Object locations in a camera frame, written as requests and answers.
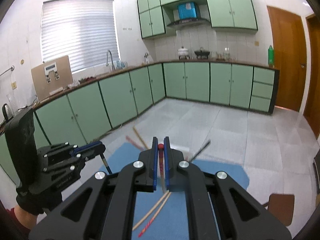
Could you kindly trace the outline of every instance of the drawer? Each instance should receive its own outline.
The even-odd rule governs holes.
[[[270,99],[251,97],[250,109],[269,112]]]
[[[262,83],[253,82],[252,95],[264,98],[271,98],[273,91],[273,85],[267,85]]]
[[[273,80],[275,78],[275,71],[270,69],[264,69],[255,67],[253,81],[263,82],[273,85]]]

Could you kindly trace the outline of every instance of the wooden countertop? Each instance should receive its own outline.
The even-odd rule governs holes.
[[[91,80],[88,80],[86,82],[83,82],[83,83],[81,83],[80,85],[78,85],[76,87],[66,88],[63,91],[58,92],[58,93],[56,93],[56,94],[44,99],[43,101],[36,103],[33,106],[33,109],[36,110],[36,109],[46,105],[47,103],[50,103],[51,101],[53,101],[53,100],[55,100],[57,98],[60,98],[60,97],[66,95],[66,94],[68,94],[68,93],[70,93],[70,92],[72,92],[74,90],[77,90],[79,88],[85,87],[85,86],[90,85],[92,83],[95,83],[97,81],[100,81],[100,80],[103,80],[103,79],[106,79],[106,78],[109,78],[109,77],[112,77],[112,76],[116,76],[116,75],[119,75],[119,74],[122,74],[122,73],[127,73],[129,71],[132,71],[132,70],[135,70],[135,69],[139,69],[139,68],[143,68],[143,67],[146,67],[146,66],[150,66],[150,65],[154,65],[154,64],[160,64],[160,63],[172,63],[172,62],[213,62],[213,63],[229,63],[229,64],[233,63],[233,64],[240,64],[240,65],[250,65],[250,66],[261,67],[261,68],[272,69],[272,70],[278,71],[275,68],[270,68],[270,67],[265,66],[265,65],[259,65],[259,64],[256,64],[256,63],[244,62],[244,61],[224,61],[224,60],[213,60],[213,59],[209,59],[209,60],[208,59],[185,59],[185,60],[175,59],[175,60],[167,60],[167,61],[157,61],[157,62],[152,62],[152,63],[149,63],[149,64],[140,65],[140,66],[129,66],[127,68],[123,68],[123,69],[115,70],[115,71],[112,71],[112,72],[100,74],[100,75],[96,76],[96,78],[94,78],[94,79],[91,79]]]

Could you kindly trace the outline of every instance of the electrical outlet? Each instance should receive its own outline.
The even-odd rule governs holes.
[[[12,87],[12,90],[16,89],[17,88],[17,82],[11,83],[11,87]]]

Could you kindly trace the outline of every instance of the tile floor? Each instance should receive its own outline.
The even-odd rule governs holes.
[[[135,125],[147,144],[153,136],[169,136],[170,143],[195,153],[211,139],[200,159],[243,166],[250,178],[248,192],[260,203],[271,193],[295,195],[295,209],[289,230],[295,236],[315,208],[316,181],[313,157],[319,144],[305,118],[290,110],[275,108],[272,116],[230,107],[165,99],[143,115],[113,131],[101,141],[108,157],[130,136]],[[70,195],[102,165],[99,158],[88,162],[81,179],[63,192]]]

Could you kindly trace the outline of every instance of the metal bolt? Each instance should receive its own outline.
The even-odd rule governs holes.
[[[227,174],[226,174],[224,171],[219,171],[219,172],[217,173],[217,177],[218,177],[219,179],[225,179],[225,178],[227,177]]]
[[[133,166],[134,166],[135,168],[141,168],[141,167],[143,166],[143,162],[141,162],[141,161],[136,161],[136,162],[133,163]]]
[[[181,161],[179,162],[179,166],[182,168],[187,168],[189,166],[189,163],[186,161]]]
[[[103,179],[106,176],[106,174],[103,171],[98,171],[96,172],[96,174],[94,175],[94,177],[96,179]]]

